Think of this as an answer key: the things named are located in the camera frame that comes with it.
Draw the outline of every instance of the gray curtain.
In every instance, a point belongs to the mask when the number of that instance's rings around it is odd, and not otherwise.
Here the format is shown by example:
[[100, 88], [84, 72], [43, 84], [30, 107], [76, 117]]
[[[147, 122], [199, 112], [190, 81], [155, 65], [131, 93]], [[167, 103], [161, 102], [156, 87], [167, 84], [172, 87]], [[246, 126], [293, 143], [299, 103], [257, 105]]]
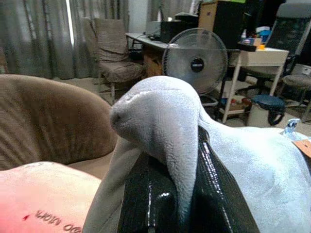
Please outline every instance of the gray curtain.
[[157, 20], [159, 6], [162, 7], [164, 20], [168, 17], [174, 19], [174, 15], [179, 12], [189, 13], [192, 0], [149, 0], [150, 21]]
[[2, 0], [1, 45], [10, 73], [72, 79], [90, 77], [83, 17], [123, 19], [127, 0], [70, 0], [73, 47], [65, 0]]

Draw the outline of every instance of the trash can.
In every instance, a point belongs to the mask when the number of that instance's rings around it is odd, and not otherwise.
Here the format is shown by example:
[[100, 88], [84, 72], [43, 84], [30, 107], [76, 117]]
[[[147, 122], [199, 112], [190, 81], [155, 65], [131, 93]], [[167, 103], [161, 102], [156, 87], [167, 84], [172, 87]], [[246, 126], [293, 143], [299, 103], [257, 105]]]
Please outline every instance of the trash can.
[[270, 127], [277, 125], [283, 119], [285, 103], [278, 97], [256, 95], [252, 98], [252, 108], [247, 126]]

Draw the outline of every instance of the gray plush toy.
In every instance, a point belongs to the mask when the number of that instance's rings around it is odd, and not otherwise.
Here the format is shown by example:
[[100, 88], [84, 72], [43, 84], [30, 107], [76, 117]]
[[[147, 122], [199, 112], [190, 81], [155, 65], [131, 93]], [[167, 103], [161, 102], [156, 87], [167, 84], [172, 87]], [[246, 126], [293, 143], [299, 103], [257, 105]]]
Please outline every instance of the gray plush toy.
[[112, 108], [122, 139], [87, 215], [84, 232], [116, 232], [127, 174], [144, 150], [164, 163], [178, 193], [180, 226], [189, 220], [198, 126], [235, 177], [262, 233], [311, 232], [311, 175], [291, 141], [260, 128], [230, 128], [212, 120], [195, 90], [165, 76], [136, 84]]

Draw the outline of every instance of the mesh chair back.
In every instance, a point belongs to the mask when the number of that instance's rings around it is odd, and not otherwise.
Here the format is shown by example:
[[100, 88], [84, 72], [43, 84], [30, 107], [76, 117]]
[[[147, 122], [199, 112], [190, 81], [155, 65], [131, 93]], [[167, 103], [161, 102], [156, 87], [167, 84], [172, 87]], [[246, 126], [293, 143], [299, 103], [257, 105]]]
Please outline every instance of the mesh chair back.
[[288, 50], [300, 55], [311, 27], [311, 3], [280, 5], [267, 47]]
[[121, 19], [95, 19], [100, 61], [118, 62], [128, 58], [128, 46]]
[[84, 37], [86, 39], [86, 47], [91, 57], [96, 58], [98, 47], [97, 47], [95, 31], [92, 26], [92, 20], [90, 18], [83, 18], [83, 30], [84, 30]]

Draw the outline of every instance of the electric fan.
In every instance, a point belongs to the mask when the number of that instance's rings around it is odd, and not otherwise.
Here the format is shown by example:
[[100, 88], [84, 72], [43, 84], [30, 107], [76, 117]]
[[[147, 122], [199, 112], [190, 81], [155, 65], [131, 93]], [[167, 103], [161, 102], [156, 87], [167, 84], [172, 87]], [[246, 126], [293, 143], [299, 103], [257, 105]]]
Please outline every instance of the electric fan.
[[162, 57], [163, 74], [191, 84], [204, 107], [217, 105], [217, 100], [207, 94], [222, 81], [227, 66], [225, 45], [215, 33], [202, 28], [176, 35]]

